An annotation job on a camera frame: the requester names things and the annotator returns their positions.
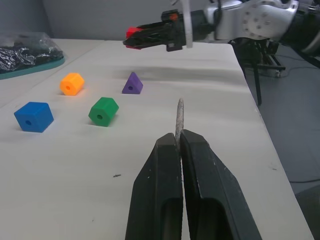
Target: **green block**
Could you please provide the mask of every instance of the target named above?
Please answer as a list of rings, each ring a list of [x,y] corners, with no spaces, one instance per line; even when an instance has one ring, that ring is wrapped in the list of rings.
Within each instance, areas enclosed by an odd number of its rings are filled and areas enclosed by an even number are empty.
[[[91,108],[89,118],[98,126],[108,127],[118,109],[113,98],[101,97]]]

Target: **purple triangular block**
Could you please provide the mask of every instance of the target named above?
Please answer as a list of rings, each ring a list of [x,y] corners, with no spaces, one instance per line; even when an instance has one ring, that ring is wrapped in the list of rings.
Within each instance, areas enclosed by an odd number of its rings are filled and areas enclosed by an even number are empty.
[[[140,94],[143,87],[144,85],[140,81],[137,74],[132,72],[128,78],[128,81],[126,81],[126,84],[124,85],[122,93],[123,94]]]

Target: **blue cube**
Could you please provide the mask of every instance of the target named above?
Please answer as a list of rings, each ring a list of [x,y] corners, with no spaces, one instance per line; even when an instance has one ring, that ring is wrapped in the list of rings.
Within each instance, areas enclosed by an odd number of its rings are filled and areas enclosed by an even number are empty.
[[[26,132],[42,133],[54,121],[50,107],[45,102],[28,102],[14,116]]]

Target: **orange hexagonal block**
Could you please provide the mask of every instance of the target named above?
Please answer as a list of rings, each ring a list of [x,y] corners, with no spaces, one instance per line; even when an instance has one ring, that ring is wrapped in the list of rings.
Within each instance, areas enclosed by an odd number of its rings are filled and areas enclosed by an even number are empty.
[[[83,88],[85,80],[79,73],[69,73],[60,82],[60,89],[67,96],[75,96]]]

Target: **teal tray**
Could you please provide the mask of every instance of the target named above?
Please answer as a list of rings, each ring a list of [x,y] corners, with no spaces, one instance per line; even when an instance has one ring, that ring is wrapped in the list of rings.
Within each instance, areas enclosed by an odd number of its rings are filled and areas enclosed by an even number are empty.
[[[39,66],[30,67],[27,69],[12,71],[12,72],[8,72],[8,73],[2,73],[2,74],[0,74],[0,80],[14,78],[14,77],[18,77],[18,76],[22,76],[22,75],[26,75],[26,74],[33,74],[33,73],[41,72],[44,70],[54,69],[54,68],[59,67],[62,64],[64,64],[65,61],[66,61],[65,58],[62,58],[58,61],[45,63],[45,64],[42,64]]]

